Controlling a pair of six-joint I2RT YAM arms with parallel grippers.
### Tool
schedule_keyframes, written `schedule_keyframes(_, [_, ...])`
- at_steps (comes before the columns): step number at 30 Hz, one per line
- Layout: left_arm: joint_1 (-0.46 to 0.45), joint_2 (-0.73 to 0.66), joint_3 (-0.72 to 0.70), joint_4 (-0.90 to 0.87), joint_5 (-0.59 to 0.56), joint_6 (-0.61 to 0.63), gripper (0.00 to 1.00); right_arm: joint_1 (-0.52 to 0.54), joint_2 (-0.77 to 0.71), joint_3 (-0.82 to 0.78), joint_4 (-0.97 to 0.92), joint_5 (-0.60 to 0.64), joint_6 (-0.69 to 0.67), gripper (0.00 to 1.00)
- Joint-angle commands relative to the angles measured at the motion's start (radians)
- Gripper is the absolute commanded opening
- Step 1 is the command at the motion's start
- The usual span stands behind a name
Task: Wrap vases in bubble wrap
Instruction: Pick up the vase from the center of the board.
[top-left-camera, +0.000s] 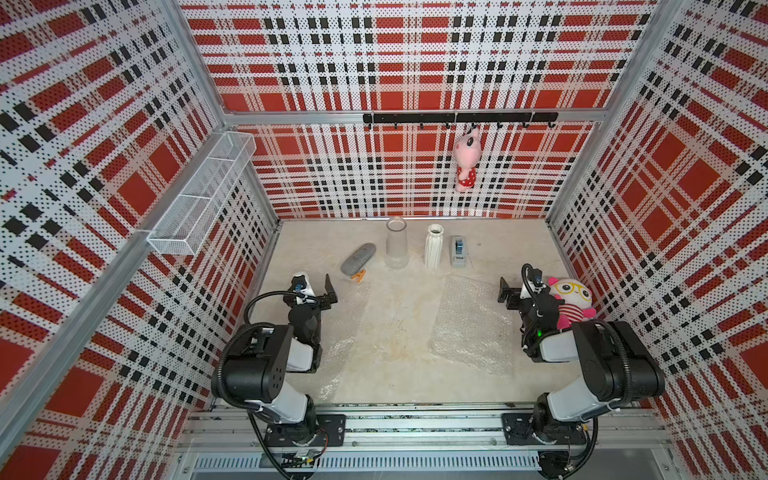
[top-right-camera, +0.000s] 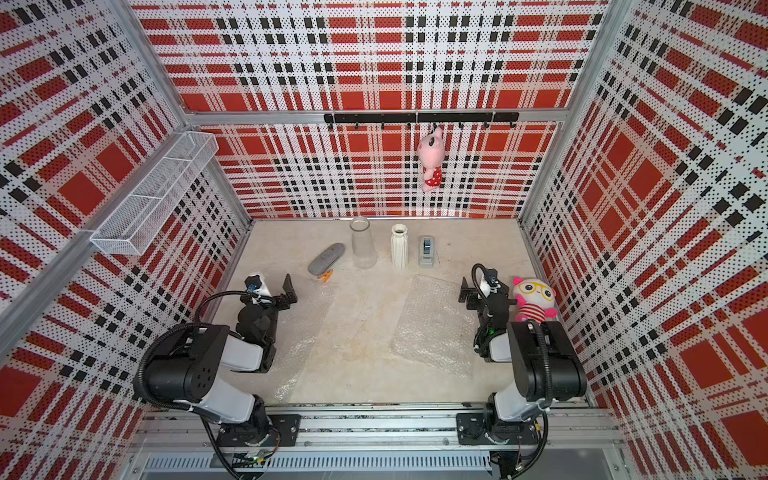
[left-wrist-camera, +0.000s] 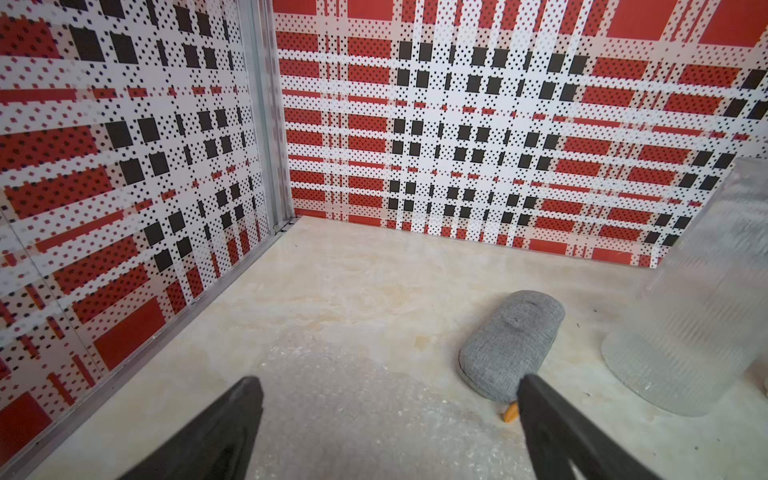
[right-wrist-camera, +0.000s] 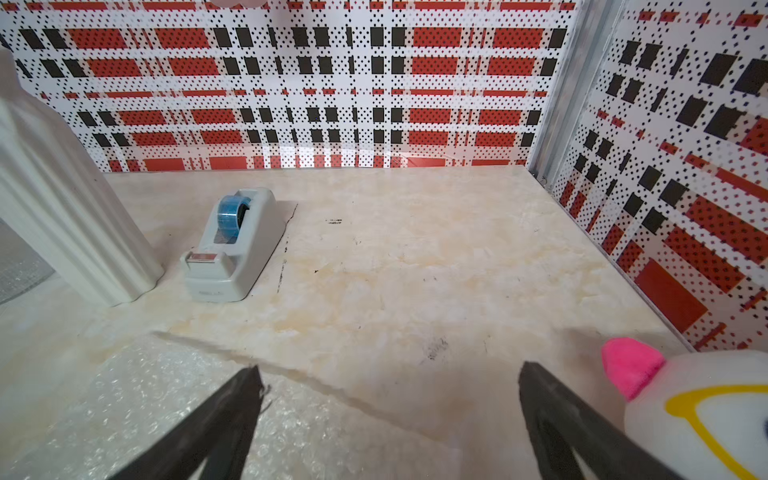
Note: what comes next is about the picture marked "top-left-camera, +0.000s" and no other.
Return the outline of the grey tape dispenser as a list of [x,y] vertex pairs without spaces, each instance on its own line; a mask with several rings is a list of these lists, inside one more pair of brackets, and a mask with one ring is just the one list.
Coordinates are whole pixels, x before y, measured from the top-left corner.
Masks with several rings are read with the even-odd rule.
[[466,243],[463,236],[452,236],[450,263],[453,268],[465,268],[467,264]]

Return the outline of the white ribbed ceramic vase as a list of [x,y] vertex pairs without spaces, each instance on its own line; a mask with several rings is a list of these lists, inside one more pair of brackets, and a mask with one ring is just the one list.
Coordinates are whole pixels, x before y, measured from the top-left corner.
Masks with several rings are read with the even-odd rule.
[[424,248],[424,262],[428,269],[436,269],[441,261],[444,228],[440,224],[431,224],[427,230]]

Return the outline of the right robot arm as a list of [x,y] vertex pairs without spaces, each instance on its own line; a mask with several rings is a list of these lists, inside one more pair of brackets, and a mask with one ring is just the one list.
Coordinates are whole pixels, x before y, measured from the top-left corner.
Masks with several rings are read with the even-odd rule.
[[524,265],[522,284],[499,281],[497,300],[521,319],[521,349],[535,363],[578,364],[579,376],[567,386],[541,394],[531,412],[502,417],[510,445],[585,445],[583,431],[609,412],[661,396],[665,375],[624,321],[598,319],[593,294],[572,278],[544,278]]

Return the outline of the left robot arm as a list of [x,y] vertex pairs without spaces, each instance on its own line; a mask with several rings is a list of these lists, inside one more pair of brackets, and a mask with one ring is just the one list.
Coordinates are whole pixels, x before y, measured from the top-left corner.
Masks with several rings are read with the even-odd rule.
[[[346,416],[319,414],[313,398],[293,387],[291,374],[314,374],[321,366],[322,313],[338,302],[329,276],[316,294],[308,277],[297,273],[285,290],[250,300],[245,323],[225,345],[211,379],[214,396],[242,409],[263,447],[340,447]],[[262,300],[279,297],[288,307],[288,322],[252,323],[250,314]]]

